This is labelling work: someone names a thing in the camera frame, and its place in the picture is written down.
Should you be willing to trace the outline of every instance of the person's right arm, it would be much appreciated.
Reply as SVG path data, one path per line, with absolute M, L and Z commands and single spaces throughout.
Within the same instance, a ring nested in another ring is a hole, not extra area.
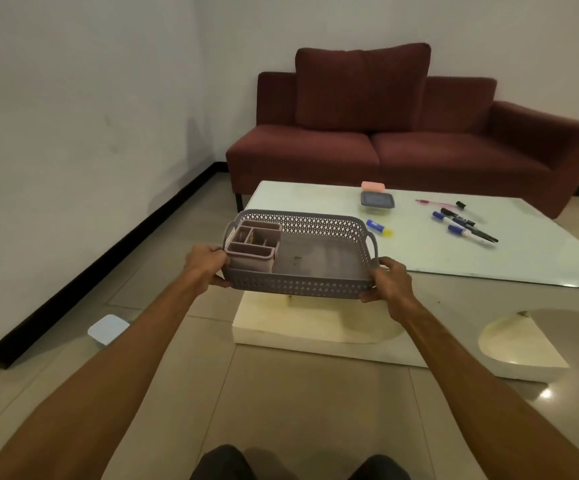
M 404 265 L 381 258 L 376 289 L 438 381 L 474 457 L 490 480 L 579 479 L 579 450 L 516 391 L 494 377 L 415 298 Z

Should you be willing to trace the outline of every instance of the white wall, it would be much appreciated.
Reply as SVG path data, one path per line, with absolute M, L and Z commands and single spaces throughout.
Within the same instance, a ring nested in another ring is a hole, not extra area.
M 254 126 L 256 75 L 299 47 L 426 41 L 432 75 L 484 75 L 498 99 L 579 118 L 579 0 L 197 0 L 217 157 Z
M 0 0 L 0 338 L 214 160 L 192 0 Z

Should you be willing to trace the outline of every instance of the sofa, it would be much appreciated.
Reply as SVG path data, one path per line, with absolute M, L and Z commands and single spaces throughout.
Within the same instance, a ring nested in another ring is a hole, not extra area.
M 579 185 L 579 121 L 494 101 L 486 77 L 428 76 L 424 43 L 302 48 L 258 76 L 256 127 L 226 153 L 237 207 L 262 180 L 523 198 L 558 217 Z

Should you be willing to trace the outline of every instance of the back cushion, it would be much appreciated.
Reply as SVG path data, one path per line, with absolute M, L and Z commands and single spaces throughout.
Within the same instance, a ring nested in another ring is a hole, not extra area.
M 417 131 L 479 133 L 496 92 L 487 77 L 428 77 Z
M 257 125 L 294 125 L 296 74 L 261 72 L 256 94 Z
M 410 131 L 418 121 L 431 48 L 296 53 L 296 124 L 314 130 Z

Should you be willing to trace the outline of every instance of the basket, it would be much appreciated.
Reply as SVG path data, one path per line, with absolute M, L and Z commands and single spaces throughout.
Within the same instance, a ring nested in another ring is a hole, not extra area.
M 356 217 L 280 210 L 244 210 L 228 225 L 223 248 L 242 221 L 281 225 L 281 240 L 271 273 L 223 267 L 225 279 L 238 290 L 358 298 L 374 286 L 369 270 L 378 266 L 378 243 Z M 367 249 L 367 238 L 374 257 Z

